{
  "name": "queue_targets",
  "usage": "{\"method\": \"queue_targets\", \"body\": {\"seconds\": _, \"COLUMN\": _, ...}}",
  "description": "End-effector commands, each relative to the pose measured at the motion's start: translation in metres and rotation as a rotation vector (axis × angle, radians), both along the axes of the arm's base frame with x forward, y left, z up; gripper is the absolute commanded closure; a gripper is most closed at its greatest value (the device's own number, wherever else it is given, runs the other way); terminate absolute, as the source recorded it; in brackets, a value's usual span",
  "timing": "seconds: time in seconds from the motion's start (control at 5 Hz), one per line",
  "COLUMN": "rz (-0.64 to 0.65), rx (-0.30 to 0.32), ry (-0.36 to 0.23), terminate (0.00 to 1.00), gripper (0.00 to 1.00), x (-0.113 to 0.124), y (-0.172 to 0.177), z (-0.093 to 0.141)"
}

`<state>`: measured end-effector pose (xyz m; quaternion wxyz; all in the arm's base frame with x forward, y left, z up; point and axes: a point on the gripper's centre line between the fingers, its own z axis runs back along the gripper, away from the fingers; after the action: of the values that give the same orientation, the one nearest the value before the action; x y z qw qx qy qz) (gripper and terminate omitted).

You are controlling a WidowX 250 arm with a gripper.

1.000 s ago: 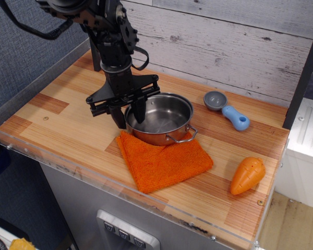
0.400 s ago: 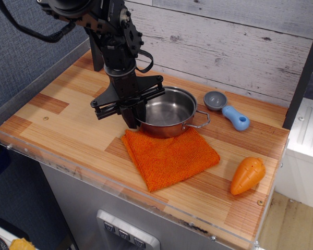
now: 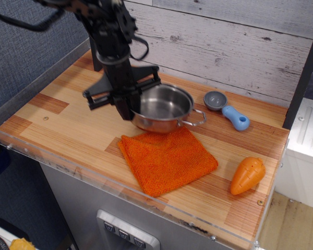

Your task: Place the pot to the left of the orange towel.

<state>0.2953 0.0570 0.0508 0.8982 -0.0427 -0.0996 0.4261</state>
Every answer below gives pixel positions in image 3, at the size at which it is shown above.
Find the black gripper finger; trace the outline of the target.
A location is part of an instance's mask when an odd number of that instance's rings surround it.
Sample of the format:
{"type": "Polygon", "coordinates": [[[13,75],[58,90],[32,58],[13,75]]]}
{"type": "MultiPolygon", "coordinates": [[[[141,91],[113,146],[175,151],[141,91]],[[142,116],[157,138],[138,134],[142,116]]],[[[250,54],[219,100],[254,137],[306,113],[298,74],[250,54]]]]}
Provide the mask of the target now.
{"type": "Polygon", "coordinates": [[[131,111],[128,100],[125,98],[115,98],[114,103],[122,119],[131,121],[133,118],[133,113],[131,111]]]}

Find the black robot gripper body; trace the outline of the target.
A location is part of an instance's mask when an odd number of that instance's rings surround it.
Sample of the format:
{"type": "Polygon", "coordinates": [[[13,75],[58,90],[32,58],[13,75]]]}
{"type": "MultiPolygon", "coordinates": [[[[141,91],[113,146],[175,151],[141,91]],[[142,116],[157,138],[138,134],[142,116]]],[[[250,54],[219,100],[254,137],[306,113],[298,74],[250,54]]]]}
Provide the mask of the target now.
{"type": "Polygon", "coordinates": [[[161,83],[158,66],[132,67],[128,58],[102,58],[99,62],[102,78],[83,92],[91,110],[115,105],[115,98],[125,98],[132,110],[139,110],[143,91],[161,83]]]}

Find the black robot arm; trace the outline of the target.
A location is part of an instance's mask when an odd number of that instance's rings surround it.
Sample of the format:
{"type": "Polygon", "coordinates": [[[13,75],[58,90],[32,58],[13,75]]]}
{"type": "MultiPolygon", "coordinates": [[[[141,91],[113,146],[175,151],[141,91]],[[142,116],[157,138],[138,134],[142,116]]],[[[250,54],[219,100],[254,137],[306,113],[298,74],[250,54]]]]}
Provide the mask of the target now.
{"type": "Polygon", "coordinates": [[[158,66],[132,67],[132,41],[147,45],[135,35],[137,27],[123,1],[40,1],[41,5],[74,13],[92,40],[93,59],[102,78],[83,92],[91,110],[111,104],[124,120],[140,111],[140,96],[161,83],[158,66]]]}

